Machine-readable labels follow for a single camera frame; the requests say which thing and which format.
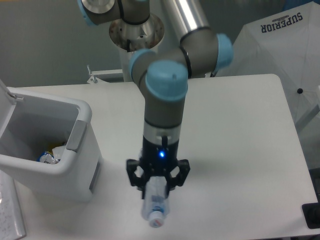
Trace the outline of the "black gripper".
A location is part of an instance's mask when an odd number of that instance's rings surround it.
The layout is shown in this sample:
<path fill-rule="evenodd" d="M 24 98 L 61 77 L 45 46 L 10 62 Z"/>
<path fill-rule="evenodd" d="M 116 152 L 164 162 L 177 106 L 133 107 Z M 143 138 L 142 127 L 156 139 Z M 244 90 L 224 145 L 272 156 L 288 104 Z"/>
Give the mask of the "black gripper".
<path fill-rule="evenodd" d="M 148 141 L 145 137 L 142 140 L 142 150 L 139 160 L 127 159 L 126 171 L 130 185 L 141 191 L 141 198 L 146 196 L 146 186 L 150 177 L 166 176 L 166 198 L 170 191 L 176 186 L 182 187 L 190 172 L 190 163 L 187 159 L 177 160 L 179 140 L 173 144 L 162 146 Z M 141 168 L 141 176 L 136 175 L 138 167 Z M 176 176 L 171 172 L 178 168 Z"/>

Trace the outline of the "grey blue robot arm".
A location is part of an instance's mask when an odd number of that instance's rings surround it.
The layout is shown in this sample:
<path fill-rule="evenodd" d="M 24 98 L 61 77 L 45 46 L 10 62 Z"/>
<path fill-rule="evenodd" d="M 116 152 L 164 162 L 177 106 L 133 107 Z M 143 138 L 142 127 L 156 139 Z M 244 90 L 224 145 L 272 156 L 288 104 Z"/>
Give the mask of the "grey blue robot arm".
<path fill-rule="evenodd" d="M 89 25 L 120 22 L 118 47 L 132 53 L 127 72 L 145 100 L 141 156 L 128 159 L 130 184 L 146 196 L 153 177 L 165 178 L 164 194 L 184 184 L 190 165 L 177 158 L 188 80 L 227 67 L 233 45 L 211 29 L 197 0 L 165 0 L 165 9 L 179 46 L 156 53 L 154 17 L 147 0 L 80 0 L 78 7 Z"/>

